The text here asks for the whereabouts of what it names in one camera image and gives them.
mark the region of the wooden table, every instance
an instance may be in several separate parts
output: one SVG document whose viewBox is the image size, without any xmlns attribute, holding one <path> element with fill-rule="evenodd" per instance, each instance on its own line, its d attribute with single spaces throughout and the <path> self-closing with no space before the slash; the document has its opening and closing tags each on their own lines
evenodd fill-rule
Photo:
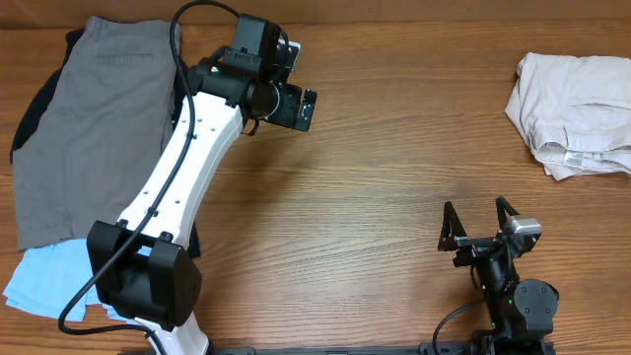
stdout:
<svg viewBox="0 0 631 355">
<path fill-rule="evenodd" d="M 631 57 L 631 22 L 471 22 L 290 26 L 303 44 L 291 78 L 319 93 L 312 129 L 265 125 L 229 151 L 197 215 L 204 276 L 195 310 L 218 346 L 413 345 L 480 296 L 436 245 L 450 200 L 470 236 L 497 229 L 504 195 L 544 228 L 516 264 L 561 293 L 559 354 L 631 346 L 631 179 L 543 173 L 505 116 L 529 51 Z M 189 64 L 234 27 L 184 29 Z M 66 31 L 0 32 L 0 286 L 22 259 L 8 151 Z M 72 337 L 54 319 L 0 307 L 2 354 L 112 354 L 141 334 Z M 112 323 L 90 308 L 83 326 Z M 489 327 L 483 308 L 441 339 Z"/>
</svg>

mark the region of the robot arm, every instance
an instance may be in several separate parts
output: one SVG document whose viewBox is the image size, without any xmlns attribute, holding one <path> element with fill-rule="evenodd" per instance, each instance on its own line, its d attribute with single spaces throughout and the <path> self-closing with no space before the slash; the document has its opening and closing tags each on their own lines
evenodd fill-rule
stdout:
<svg viewBox="0 0 631 355">
<path fill-rule="evenodd" d="M 438 250 L 456 252 L 455 267 L 471 268 L 471 280 L 483 294 L 493 329 L 476 330 L 468 343 L 438 344 L 438 331 L 451 318 L 449 315 L 435 331 L 433 344 L 422 344 L 428 353 L 555 354 L 553 343 L 545 342 L 544 336 L 553 330 L 559 293 L 546 282 L 521 280 L 513 263 L 514 258 L 534 248 L 541 237 L 541 225 L 534 218 L 520 215 L 504 197 L 498 197 L 495 203 L 500 230 L 495 237 L 471 240 L 454 207 L 447 202 L 438 243 Z"/>
<path fill-rule="evenodd" d="M 95 274 L 123 244 L 133 243 L 96 281 L 97 293 L 120 316 L 151 329 L 169 355 L 212 352 L 192 313 L 201 290 L 201 273 L 185 252 L 192 222 L 219 162 L 249 119 L 255 120 L 255 128 L 263 120 L 309 129 L 317 94 L 306 90 L 301 102 L 302 89 L 287 84 L 300 56 L 301 46 L 277 25 L 241 14 L 232 45 L 217 49 L 189 71 L 196 112 L 192 136 L 184 100 L 174 135 L 145 186 L 115 225 L 96 222 L 88 235 Z M 188 137 L 190 145 L 170 187 L 150 211 Z M 152 218 L 142 228 L 148 213 Z M 129 242 L 138 228 L 140 234 Z M 139 252 L 142 247 L 149 254 Z M 155 339 L 150 341 L 158 352 Z"/>
</svg>

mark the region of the white cloth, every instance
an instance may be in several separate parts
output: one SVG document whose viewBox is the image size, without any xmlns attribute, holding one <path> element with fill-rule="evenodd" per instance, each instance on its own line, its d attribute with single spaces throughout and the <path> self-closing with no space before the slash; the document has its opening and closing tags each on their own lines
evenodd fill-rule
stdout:
<svg viewBox="0 0 631 355">
<path fill-rule="evenodd" d="M 529 53 L 506 115 L 545 172 L 631 174 L 631 60 Z"/>
</svg>

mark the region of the clothing label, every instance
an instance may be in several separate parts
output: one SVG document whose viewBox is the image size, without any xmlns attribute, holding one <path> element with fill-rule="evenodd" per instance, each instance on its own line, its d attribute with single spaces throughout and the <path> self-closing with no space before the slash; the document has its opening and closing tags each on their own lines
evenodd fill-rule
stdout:
<svg viewBox="0 0 631 355">
<path fill-rule="evenodd" d="M 566 151 L 563 165 L 580 168 L 583 165 L 583 152 Z"/>
</svg>

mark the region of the gray cloth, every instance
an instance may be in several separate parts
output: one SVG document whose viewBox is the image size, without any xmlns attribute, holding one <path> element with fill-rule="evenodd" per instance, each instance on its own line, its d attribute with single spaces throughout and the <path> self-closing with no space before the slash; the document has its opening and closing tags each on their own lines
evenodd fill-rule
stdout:
<svg viewBox="0 0 631 355">
<path fill-rule="evenodd" d="M 174 75 L 169 23 L 88 21 L 37 131 L 14 154 L 19 249 L 116 222 L 173 132 Z"/>
</svg>

